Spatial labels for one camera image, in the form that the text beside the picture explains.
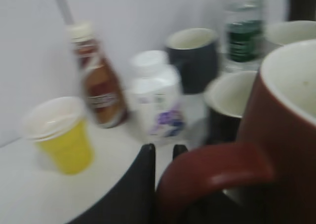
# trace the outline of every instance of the green bottle label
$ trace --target green bottle label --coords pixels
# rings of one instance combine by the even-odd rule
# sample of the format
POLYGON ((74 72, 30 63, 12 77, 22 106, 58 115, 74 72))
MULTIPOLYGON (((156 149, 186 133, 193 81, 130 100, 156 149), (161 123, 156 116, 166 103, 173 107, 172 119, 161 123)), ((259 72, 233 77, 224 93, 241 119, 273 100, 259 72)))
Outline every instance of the green bottle label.
POLYGON ((248 62, 260 57, 262 39, 261 21, 244 21, 228 25, 229 58, 248 62))

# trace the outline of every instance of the purple label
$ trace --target purple label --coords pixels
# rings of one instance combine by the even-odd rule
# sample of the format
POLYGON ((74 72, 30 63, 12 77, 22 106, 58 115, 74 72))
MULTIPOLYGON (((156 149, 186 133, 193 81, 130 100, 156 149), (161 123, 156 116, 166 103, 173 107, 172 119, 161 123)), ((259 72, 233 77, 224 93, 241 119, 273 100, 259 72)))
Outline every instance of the purple label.
POLYGON ((176 136, 183 130, 184 121, 180 111, 180 103, 177 103, 171 110, 158 114, 156 125, 151 130, 150 135, 157 134, 164 125, 170 127, 170 130, 163 135, 164 137, 176 136))

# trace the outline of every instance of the mug rim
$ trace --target mug rim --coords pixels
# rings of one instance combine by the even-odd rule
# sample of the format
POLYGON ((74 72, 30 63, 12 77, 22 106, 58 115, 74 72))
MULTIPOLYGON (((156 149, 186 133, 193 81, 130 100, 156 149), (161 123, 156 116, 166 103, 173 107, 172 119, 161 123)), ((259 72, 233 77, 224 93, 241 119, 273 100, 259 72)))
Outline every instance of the mug rim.
POLYGON ((294 48, 303 47, 303 46, 311 46, 314 45, 316 48, 316 40, 307 40, 301 42, 295 42, 283 47, 280 47, 273 52, 271 52, 268 56, 266 56, 262 62, 260 67, 260 78, 263 84, 267 87, 268 91, 272 94, 272 96, 277 99, 277 101, 282 104, 285 108, 287 108, 291 113, 295 114, 299 118, 307 121, 316 127, 316 117, 306 112, 304 109, 300 108, 298 105, 295 105, 292 101, 290 101, 274 84, 274 82, 269 79, 269 69, 272 66, 271 60, 274 57, 277 57, 278 54, 284 51, 292 51, 294 48))
POLYGON ((257 72, 256 71, 241 71, 241 72, 236 72, 236 73, 228 73, 228 74, 224 74, 224 75, 218 77, 217 79, 213 80, 212 82, 210 82, 207 85, 207 87, 205 88, 205 91, 203 93, 203 98, 204 98, 206 105, 209 108, 214 109, 216 112, 218 112, 222 115, 232 117, 232 118, 241 119, 242 115, 230 113, 226 110, 223 110, 220 106, 218 106, 218 104, 215 102, 215 100, 213 98, 213 94, 214 94, 214 91, 216 90, 216 87, 223 79, 227 80, 227 79, 232 78, 232 77, 238 77, 240 75, 247 75, 247 74, 254 75, 254 79, 255 79, 257 72))
POLYGON ((266 26, 266 29, 264 32, 264 37, 268 42, 273 43, 273 44, 278 45, 278 46, 285 46, 285 45, 293 44, 295 42, 285 44, 285 43, 282 43, 280 41, 273 39, 271 36, 271 32, 275 31, 275 30, 280 30, 280 28, 282 28, 284 26, 290 26, 290 25, 300 26, 303 24, 315 25, 315 27, 316 27, 316 21, 311 21, 311 20, 283 21, 283 22, 278 22, 278 23, 274 23, 274 24, 270 24, 270 25, 266 26))
POLYGON ((202 48, 202 47, 205 47, 209 44, 212 44, 213 42, 217 41, 218 39, 218 34, 215 30, 212 30, 212 29, 208 29, 208 28, 188 28, 188 29, 184 29, 184 30, 181 30, 181 31, 178 31, 172 35, 170 35, 167 40, 166 40, 166 47, 167 48, 170 48, 170 49, 176 49, 176 50, 192 50, 192 49, 198 49, 198 48, 202 48), (201 44, 200 46, 197 46, 197 47, 175 47, 175 46, 172 46, 172 41, 173 40, 176 40, 176 38, 181 38, 183 37, 184 35, 188 35, 192 32, 196 32, 196 31, 200 31, 200 32, 207 32, 209 34, 209 39, 207 42, 205 42, 204 44, 201 44))

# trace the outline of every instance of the white plastic jar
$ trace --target white plastic jar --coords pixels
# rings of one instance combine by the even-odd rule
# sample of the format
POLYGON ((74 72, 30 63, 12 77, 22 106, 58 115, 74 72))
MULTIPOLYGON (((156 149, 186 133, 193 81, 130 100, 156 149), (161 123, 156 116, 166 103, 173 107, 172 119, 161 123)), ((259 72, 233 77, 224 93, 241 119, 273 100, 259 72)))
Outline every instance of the white plastic jar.
POLYGON ((169 144, 183 137, 180 76, 164 51, 145 51, 131 60, 136 73, 131 93, 145 143, 169 144))

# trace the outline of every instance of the yellow cup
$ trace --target yellow cup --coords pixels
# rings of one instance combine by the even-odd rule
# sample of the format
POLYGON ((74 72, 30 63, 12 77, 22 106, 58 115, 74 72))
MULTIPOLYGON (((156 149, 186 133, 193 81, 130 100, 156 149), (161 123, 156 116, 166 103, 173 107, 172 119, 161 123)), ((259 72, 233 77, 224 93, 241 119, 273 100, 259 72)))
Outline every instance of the yellow cup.
POLYGON ((76 174, 93 160, 79 98, 62 97, 39 105, 24 118, 23 132, 65 174, 76 174))

